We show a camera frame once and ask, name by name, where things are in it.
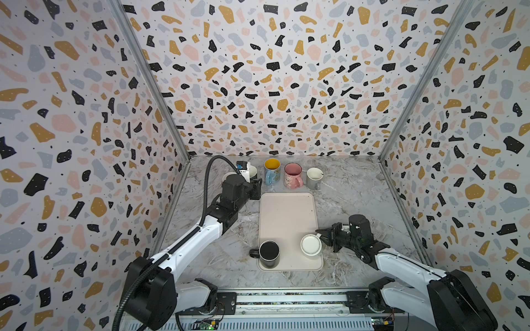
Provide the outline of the light green mug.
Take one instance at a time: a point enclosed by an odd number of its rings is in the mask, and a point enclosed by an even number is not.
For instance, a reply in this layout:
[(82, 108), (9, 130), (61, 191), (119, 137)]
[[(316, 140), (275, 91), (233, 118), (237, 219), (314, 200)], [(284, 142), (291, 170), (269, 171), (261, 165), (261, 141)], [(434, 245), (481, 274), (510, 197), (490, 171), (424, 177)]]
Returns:
[(225, 182), (231, 175), (237, 175), (236, 172), (228, 172), (222, 177), (222, 182)]

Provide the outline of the white cream mug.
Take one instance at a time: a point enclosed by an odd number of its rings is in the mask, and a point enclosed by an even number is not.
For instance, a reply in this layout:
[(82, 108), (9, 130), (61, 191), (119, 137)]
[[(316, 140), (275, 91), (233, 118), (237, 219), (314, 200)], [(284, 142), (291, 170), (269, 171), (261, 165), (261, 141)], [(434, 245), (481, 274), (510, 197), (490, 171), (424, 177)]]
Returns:
[(315, 257), (321, 253), (322, 242), (320, 234), (307, 234), (300, 242), (300, 248), (304, 255), (308, 257)]

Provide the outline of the dark green mug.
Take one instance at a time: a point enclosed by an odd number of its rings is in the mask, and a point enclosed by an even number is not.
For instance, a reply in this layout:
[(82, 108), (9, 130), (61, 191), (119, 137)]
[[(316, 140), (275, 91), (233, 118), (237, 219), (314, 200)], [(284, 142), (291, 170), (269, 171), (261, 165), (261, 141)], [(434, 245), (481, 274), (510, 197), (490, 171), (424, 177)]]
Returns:
[(250, 165), (248, 171), (251, 181), (258, 179), (258, 170), (255, 166)]

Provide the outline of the light blue yellow-inside mug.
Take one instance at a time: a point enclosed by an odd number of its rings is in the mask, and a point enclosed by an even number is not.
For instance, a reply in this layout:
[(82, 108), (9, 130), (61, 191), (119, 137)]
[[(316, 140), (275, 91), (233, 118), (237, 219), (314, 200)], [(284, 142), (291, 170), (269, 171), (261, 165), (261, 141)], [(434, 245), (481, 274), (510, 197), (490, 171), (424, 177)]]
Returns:
[(264, 163), (264, 182), (273, 186), (280, 180), (281, 163), (278, 159), (268, 159)]

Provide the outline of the grey handleless cup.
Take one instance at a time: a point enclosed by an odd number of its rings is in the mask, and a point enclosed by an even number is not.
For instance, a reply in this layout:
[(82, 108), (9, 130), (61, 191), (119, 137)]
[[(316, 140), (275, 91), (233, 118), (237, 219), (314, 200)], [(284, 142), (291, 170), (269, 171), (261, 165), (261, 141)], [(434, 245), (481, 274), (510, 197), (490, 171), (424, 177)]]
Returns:
[(324, 172), (319, 168), (309, 168), (306, 171), (306, 186), (310, 190), (320, 190)]

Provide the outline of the pink glass mug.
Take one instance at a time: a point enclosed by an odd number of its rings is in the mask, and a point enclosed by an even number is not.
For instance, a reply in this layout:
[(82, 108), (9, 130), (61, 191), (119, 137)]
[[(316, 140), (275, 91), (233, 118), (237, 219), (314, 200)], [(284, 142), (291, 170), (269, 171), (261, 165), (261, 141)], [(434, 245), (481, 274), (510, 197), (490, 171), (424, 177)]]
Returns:
[(301, 188), (304, 185), (302, 180), (302, 167), (297, 163), (289, 163), (284, 167), (284, 186), (290, 190)]

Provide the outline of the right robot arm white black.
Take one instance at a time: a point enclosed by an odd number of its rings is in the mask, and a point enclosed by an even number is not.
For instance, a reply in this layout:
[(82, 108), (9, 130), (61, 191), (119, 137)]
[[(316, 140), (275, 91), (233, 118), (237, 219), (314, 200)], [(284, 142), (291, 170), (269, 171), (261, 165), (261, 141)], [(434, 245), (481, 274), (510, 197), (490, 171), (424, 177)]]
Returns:
[(374, 238), (364, 215), (351, 215), (347, 224), (334, 223), (316, 233), (334, 252), (349, 249), (363, 263), (386, 273), (369, 285), (362, 301), (374, 313), (397, 308), (438, 330), (498, 328), (494, 314), (464, 272), (447, 272), (400, 254)]

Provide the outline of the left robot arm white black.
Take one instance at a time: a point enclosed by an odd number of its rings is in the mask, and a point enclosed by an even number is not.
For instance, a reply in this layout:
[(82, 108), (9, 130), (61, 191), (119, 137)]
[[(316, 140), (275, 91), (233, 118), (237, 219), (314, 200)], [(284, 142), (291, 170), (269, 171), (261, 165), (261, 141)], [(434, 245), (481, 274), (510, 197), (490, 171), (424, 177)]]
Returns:
[(217, 306), (218, 287), (197, 278), (179, 284), (188, 265), (212, 242), (219, 239), (236, 221), (240, 209), (261, 197), (262, 180), (229, 175), (222, 192), (206, 209), (204, 220), (183, 237), (152, 258), (139, 257), (129, 266), (113, 330), (118, 330), (125, 313), (142, 327), (158, 330), (176, 313), (194, 309), (209, 314)]

